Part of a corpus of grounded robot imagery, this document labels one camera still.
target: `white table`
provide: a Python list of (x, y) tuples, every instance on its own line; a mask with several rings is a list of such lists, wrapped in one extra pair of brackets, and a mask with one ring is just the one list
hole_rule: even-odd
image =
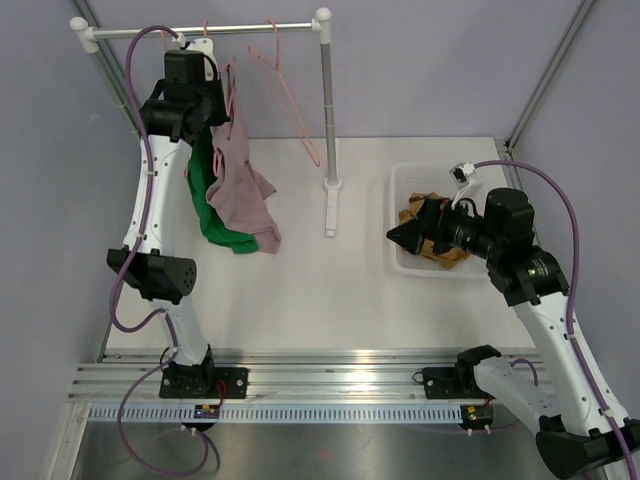
[[(325, 238), (324, 168), (297, 140), (252, 140), (251, 161), (278, 192), (267, 200), (282, 233), (277, 255), (234, 255), (200, 234), (188, 189), (180, 193), (177, 254), (195, 259), (193, 300), (212, 348), (531, 349), (528, 333), (489, 283), (404, 276), (391, 267), (389, 176), (399, 162), (452, 166), (498, 158), (491, 138), (341, 139), (338, 235)], [(486, 169), (490, 188), (502, 170)], [(149, 312), (125, 287), (118, 313), (133, 325)], [(110, 350), (167, 346), (159, 322), (115, 329)]]

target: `white tray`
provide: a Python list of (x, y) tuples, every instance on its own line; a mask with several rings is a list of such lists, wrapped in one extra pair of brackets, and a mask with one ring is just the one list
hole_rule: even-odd
[[(399, 225), (398, 213), (409, 208), (412, 193), (435, 192), (445, 197), (455, 196), (457, 189), (449, 174), (449, 169), (433, 167), (420, 163), (399, 163), (391, 170), (390, 219), (389, 228)], [(484, 185), (473, 197), (482, 214), (487, 191)], [(391, 264), (401, 273), (418, 277), (449, 279), (486, 279), (485, 261), (478, 257), (469, 257), (447, 270), (437, 262), (420, 255), (411, 255), (393, 242), (389, 242)]]

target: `green garment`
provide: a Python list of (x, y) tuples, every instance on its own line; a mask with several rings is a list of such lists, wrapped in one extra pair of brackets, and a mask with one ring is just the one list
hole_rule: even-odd
[(205, 194), (215, 181), (211, 129), (205, 128), (193, 146), (187, 175), (193, 206), (200, 217), (200, 230), (211, 243), (229, 247), (233, 253), (257, 252), (258, 242), (254, 235), (226, 228), (215, 208), (207, 203)]

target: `laundry basket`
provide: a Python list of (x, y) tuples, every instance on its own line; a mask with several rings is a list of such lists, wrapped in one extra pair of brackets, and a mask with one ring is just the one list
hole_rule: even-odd
[[(457, 188), (449, 174), (448, 168), (434, 167), (420, 163), (399, 163), (391, 171), (390, 219), (389, 228), (399, 225), (398, 213), (409, 208), (409, 197), (412, 193), (435, 192), (444, 197), (453, 198)], [(483, 186), (473, 197), (478, 210), (482, 213), (486, 188)], [(434, 277), (448, 279), (487, 279), (485, 261), (471, 256), (459, 262), (453, 268), (442, 268), (436, 261), (420, 255), (411, 255), (395, 243), (388, 241), (391, 252), (391, 264), (401, 273), (418, 277)]]

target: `mauve garment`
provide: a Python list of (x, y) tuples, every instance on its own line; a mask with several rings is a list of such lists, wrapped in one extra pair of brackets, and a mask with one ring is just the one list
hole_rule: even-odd
[(213, 129), (214, 155), (219, 159), (217, 180), (207, 190), (207, 201), (225, 227), (253, 234), (261, 252), (277, 253), (280, 232), (264, 199), (276, 189), (249, 162), (249, 139), (236, 106), (235, 75), (227, 72), (227, 109), (230, 122)]

